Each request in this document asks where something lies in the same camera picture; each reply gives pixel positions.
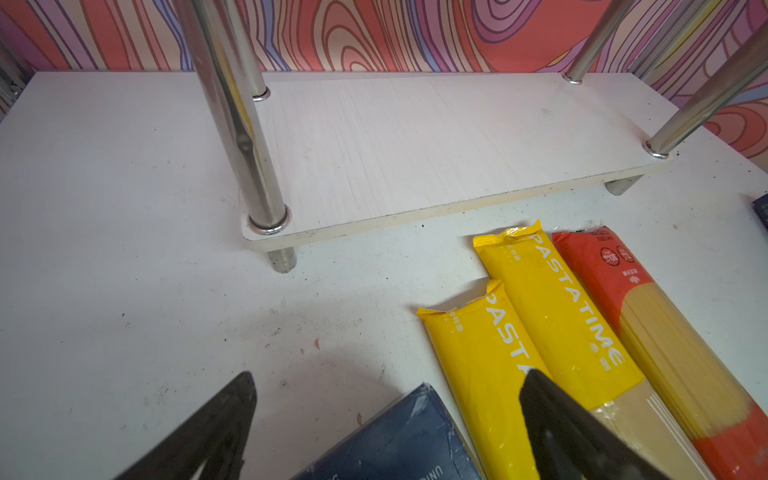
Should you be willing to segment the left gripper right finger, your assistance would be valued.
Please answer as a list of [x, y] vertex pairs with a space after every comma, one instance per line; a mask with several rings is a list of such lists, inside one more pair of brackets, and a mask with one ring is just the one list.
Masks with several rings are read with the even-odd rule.
[[537, 369], [519, 402], [541, 479], [664, 479], [587, 410]]

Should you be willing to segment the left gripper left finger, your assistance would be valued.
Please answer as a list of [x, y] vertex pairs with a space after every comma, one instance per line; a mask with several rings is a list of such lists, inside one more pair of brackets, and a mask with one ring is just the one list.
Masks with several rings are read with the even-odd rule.
[[253, 376], [243, 371], [120, 479], [238, 479], [257, 405]]

